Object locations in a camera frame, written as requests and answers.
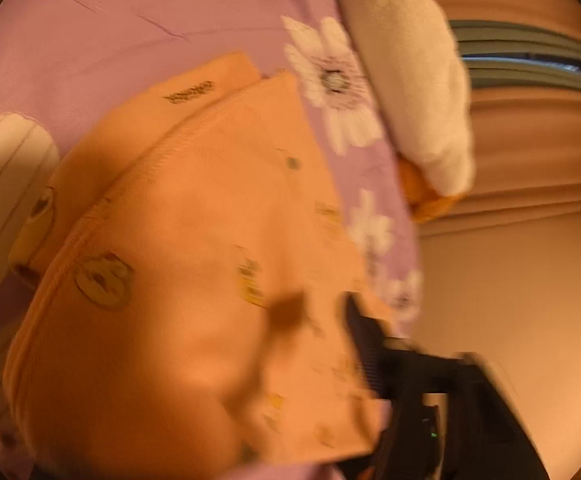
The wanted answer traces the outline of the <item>purple floral bed sheet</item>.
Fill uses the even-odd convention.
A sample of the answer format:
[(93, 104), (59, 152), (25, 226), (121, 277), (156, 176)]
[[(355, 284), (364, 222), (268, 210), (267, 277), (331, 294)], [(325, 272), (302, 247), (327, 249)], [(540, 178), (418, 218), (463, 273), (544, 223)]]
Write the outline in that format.
[[(413, 226), (386, 122), (336, 0), (5, 0), (0, 471), (7, 478), (25, 478), (40, 467), (3, 386), (10, 346), (36, 294), (36, 282), (10, 263), (33, 207), (65, 157), (109, 113), (157, 84), (234, 53), (246, 55), (263, 77), (287, 72), (295, 78), (339, 196), (345, 232), (363, 258), (371, 292), (388, 309), (383, 320), (400, 335), (411, 328), (420, 290)], [(210, 479), (368, 479), (374, 451), (329, 463), (251, 460)]]

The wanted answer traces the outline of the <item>orange duck print garment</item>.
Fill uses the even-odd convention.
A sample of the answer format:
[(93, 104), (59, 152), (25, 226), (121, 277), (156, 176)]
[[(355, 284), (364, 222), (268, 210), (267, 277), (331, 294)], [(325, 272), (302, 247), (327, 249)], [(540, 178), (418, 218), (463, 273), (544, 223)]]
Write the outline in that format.
[(36, 294), (3, 386), (62, 478), (210, 479), (373, 451), (380, 404), (345, 326), (368, 286), (287, 72), (216, 58), (76, 145), (10, 254)]

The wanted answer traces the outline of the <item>white plush duck toy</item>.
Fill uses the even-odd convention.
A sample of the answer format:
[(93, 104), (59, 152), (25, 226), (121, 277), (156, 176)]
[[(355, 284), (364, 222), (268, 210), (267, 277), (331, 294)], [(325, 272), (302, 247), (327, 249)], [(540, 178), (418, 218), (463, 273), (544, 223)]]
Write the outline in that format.
[(417, 223), (448, 212), (476, 174), (468, 70), (435, 0), (339, 0), (397, 152)]

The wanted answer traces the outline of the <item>peach window curtain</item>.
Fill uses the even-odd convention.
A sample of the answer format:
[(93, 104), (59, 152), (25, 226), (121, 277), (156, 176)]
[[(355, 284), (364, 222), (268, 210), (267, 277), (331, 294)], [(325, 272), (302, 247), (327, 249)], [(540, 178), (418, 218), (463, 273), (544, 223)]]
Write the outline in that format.
[(427, 236), (581, 212), (581, 0), (437, 0), (469, 70), (476, 178)]

